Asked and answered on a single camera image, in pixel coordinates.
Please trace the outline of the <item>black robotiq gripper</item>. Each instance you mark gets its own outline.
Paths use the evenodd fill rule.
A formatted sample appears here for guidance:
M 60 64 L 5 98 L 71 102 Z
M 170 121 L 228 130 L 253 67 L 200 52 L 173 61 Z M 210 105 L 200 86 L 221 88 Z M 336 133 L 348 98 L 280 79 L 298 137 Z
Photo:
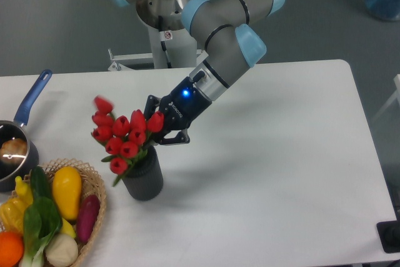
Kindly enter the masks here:
M 191 78 L 184 78 L 163 98 L 149 95 L 143 112 L 145 119 L 150 119 L 158 111 L 164 115 L 163 129 L 154 133 L 152 140 L 163 146 L 190 143 L 187 128 L 211 104 L 212 102 L 198 91 Z M 174 137 L 166 137 L 171 131 L 177 130 L 179 131 Z

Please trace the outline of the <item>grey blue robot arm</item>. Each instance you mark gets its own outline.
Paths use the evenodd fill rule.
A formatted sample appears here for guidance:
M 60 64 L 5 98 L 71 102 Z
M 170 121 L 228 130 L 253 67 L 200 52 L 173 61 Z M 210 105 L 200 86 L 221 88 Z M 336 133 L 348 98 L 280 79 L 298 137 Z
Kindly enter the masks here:
M 207 56 L 168 95 L 149 96 L 144 115 L 163 113 L 160 132 L 145 146 L 190 141 L 191 123 L 266 53 L 250 24 L 281 9 L 285 0 L 113 0 L 118 6 L 144 4 L 148 24 L 162 31 L 185 29 Z

